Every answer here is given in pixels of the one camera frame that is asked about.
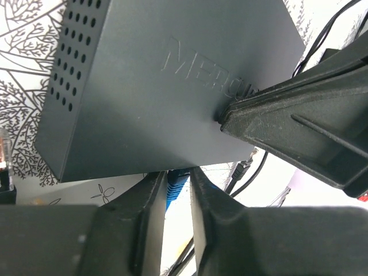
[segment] perforated side panel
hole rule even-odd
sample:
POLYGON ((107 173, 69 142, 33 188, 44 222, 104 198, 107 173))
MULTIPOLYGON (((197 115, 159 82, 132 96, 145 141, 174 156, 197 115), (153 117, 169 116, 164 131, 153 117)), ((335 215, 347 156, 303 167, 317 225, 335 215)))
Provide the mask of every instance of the perforated side panel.
POLYGON ((48 93, 37 135, 36 147, 59 178, 63 171, 70 138, 78 117, 83 89, 89 77, 109 0, 69 0, 55 53, 48 93), (48 158, 50 140, 59 144, 48 158))

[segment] clear plastic object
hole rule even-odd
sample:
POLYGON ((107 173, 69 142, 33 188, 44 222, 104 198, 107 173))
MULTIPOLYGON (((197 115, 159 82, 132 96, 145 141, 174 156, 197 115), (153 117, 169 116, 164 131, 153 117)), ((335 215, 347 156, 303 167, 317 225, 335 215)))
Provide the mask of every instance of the clear plastic object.
POLYGON ((9 178, 6 184, 9 184, 9 190, 14 190, 12 181, 12 141, 7 130, 0 128, 0 173, 9 178))

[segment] black plastic robotic finger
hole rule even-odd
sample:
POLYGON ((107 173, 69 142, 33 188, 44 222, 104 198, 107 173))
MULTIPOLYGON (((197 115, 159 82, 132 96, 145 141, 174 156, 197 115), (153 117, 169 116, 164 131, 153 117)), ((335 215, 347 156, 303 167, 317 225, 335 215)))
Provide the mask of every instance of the black plastic robotic finger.
POLYGON ((97 210, 78 275, 158 276, 167 173, 148 174, 97 210))
POLYGON ((246 208, 193 168, 198 276, 343 276, 368 271, 368 212, 246 208))
POLYGON ((368 33, 308 71, 231 104, 221 130, 350 197, 368 190, 368 33))

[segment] mercusys logo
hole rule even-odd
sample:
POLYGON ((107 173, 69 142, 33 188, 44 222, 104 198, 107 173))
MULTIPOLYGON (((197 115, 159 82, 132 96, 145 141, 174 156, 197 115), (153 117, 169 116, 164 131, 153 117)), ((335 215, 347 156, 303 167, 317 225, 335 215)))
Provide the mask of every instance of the mercusys logo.
POLYGON ((181 42, 171 37, 162 71, 167 70, 186 80, 198 80, 211 90, 229 98, 244 99, 258 90, 242 78, 230 78, 230 73, 193 49, 183 49, 181 42))

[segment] gray device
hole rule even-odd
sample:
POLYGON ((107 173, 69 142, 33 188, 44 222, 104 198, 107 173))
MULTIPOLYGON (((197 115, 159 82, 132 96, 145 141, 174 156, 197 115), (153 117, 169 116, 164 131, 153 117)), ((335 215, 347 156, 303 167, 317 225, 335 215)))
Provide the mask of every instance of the gray device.
POLYGON ((61 182, 247 159, 218 116, 304 48, 282 0, 69 0, 36 148, 61 182))

